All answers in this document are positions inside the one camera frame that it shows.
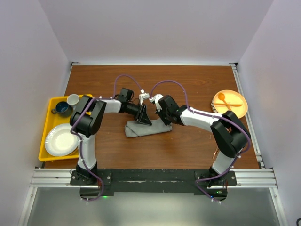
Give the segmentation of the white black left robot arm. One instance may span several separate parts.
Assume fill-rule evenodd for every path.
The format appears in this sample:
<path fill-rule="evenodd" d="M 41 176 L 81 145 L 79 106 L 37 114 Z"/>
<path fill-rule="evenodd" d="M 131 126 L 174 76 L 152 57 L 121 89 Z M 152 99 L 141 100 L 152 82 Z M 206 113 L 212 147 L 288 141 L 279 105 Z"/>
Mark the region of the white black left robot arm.
<path fill-rule="evenodd" d="M 93 98 L 87 95 L 79 101 L 70 118 L 71 133 L 79 141 L 79 159 L 72 178 L 83 181 L 87 185 L 101 184 L 97 175 L 97 160 L 95 156 L 95 135 L 100 129 L 103 116 L 106 113 L 127 113 L 134 117 L 134 122 L 142 125 L 152 125 L 143 101 L 132 103 L 134 92 L 122 88 L 120 93 L 110 98 Z"/>

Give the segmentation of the grey cloth napkin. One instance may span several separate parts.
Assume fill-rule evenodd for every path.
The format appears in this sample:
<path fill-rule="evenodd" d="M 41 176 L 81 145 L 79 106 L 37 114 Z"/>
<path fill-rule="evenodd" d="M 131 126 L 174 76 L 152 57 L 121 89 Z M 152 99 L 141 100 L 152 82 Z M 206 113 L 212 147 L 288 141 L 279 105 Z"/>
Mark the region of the grey cloth napkin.
<path fill-rule="evenodd" d="M 165 125 L 161 119 L 151 120 L 152 125 L 140 124 L 137 121 L 127 121 L 125 135 L 127 138 L 143 137 L 172 131 L 172 125 Z"/>

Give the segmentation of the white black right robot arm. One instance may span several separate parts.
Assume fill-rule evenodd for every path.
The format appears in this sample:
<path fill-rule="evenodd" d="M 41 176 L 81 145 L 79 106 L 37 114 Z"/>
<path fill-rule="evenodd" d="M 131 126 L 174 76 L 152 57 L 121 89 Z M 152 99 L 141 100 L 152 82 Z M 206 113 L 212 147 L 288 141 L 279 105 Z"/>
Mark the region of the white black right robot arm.
<path fill-rule="evenodd" d="M 220 114 L 186 105 L 179 107 L 170 95 L 161 94 L 151 97 L 150 102 L 156 106 L 156 114 L 166 125 L 192 126 L 213 134 L 219 153 L 209 169 L 209 178 L 200 178 L 197 182 L 210 180 L 220 185 L 240 154 L 251 147 L 250 133 L 232 111 Z"/>

